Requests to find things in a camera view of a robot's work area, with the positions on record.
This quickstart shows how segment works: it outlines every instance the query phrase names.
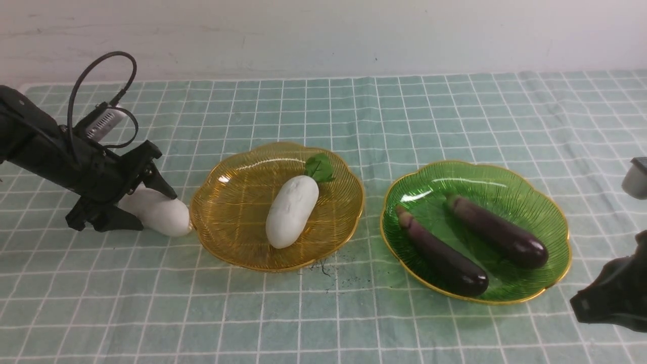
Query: green leaf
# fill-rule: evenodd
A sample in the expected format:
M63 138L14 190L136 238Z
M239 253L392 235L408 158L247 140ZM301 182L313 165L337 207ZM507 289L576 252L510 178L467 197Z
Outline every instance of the green leaf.
M317 183L330 182L334 180L333 166L330 159L324 153L313 155L305 162L305 174L312 177Z

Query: purple eggplant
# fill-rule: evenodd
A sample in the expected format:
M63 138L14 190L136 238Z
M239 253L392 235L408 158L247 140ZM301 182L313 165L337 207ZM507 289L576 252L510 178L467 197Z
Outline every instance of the purple eggplant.
M548 261L548 249L530 232L458 195L447 195L450 211L505 259L523 269L538 269Z
M487 290L489 279L481 267L427 231L403 206L395 211L415 250L442 277L449 292L475 297Z

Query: white wall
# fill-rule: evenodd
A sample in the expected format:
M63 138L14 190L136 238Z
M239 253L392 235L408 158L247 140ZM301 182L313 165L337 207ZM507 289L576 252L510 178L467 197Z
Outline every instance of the white wall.
M0 0L0 84L647 67L645 0ZM95 79L122 80L107 63Z

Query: checkered tablecloth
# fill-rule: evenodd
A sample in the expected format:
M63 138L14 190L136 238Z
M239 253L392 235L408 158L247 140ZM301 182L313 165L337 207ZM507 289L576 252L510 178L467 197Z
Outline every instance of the checkered tablecloth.
M85 85L77 116L118 84ZM62 123L71 87L25 94ZM647 362L647 336L575 321L567 303L633 253L647 205L623 193L647 155L647 71L133 84L138 141L189 201L224 157L272 141L338 153L365 214L337 254L264 274L210 256L191 234L76 233L76 196L0 165L0 364L561 364ZM121 124L104 142L125 141ZM386 189L426 163L510 168L567 214L573 266L537 299L482 306L405 274L380 237Z

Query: black cable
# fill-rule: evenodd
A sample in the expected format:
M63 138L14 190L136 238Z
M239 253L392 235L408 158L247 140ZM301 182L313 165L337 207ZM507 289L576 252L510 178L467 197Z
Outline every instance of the black cable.
M110 106L112 108L115 108L116 105L119 103L119 100L125 95L126 91L128 91L128 89L130 88L130 85L133 83L133 80L135 79L135 75L137 74L137 61L135 61L135 57L133 57L129 53L122 52L122 51L115 51L115 52L104 54L103 56L97 58L94 62L90 63L90 65L85 68L83 73L81 73L79 78L76 80L74 87L72 88L72 93L70 94L70 100L67 104L67 139L68 139L70 151L72 153L72 158L74 159L74 162L76 162L76 164L78 164L79 159L78 159L78 155L76 154L76 149L74 149L74 138L72 137L72 129L74 127L72 122L72 112L74 111L74 100L76 99L76 94L78 93L79 87L81 87L83 80L85 80L85 77L87 77L87 75L99 63L105 61L108 58L115 57L115 56L126 57L133 64L133 71L130 74L130 78L128 79L128 82L126 82L126 85L124 86L124 88L119 90L117 95L110 101Z
M117 106L108 106L108 109L121 111L122 113L126 114L133 121L133 124L135 125L135 134L133 135L132 138L130 138L129 141L127 141L125 143L104 145L104 148L112 148L112 149L125 148L125 147L129 146L133 141L135 141L135 138L137 137L137 132L139 131L139 123L137 122L137 118L133 115L132 112L130 112L130 111L124 109L124 108L120 108L120 107L117 107Z

